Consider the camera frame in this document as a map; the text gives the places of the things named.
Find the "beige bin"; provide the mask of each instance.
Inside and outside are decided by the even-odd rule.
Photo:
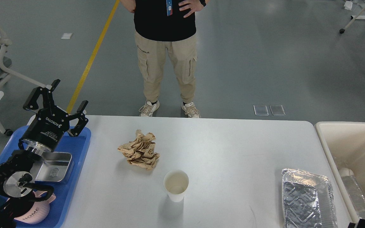
[[[341,159],[354,172],[365,193],[365,123],[319,122],[315,129],[353,222],[359,220],[333,160]]]

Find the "stainless steel tray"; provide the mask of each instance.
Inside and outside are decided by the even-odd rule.
[[[42,161],[33,165],[31,173],[36,181],[65,183],[72,169],[71,153],[43,152]]]
[[[337,228],[330,180],[304,170],[283,169],[285,228]]]

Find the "beige cargo pants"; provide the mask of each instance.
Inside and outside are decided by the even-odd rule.
[[[182,41],[163,42],[146,39],[135,32],[135,40],[146,99],[150,102],[158,100],[167,51],[174,66],[182,101],[185,103],[193,101],[196,82],[194,72],[197,61],[196,36],[193,35]]]

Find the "badge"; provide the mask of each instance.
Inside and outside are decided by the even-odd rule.
[[[173,14],[173,3],[171,0],[166,0],[167,3],[167,16]]]

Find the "sneaker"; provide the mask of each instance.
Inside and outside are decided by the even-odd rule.
[[[140,116],[141,117],[152,117],[153,113],[160,107],[160,102],[157,101],[156,104],[152,105],[150,101],[146,101],[146,104],[144,104],[140,109]]]
[[[200,111],[195,107],[194,102],[185,104],[181,102],[181,108],[185,111],[185,114],[188,115],[189,118],[201,118]]]

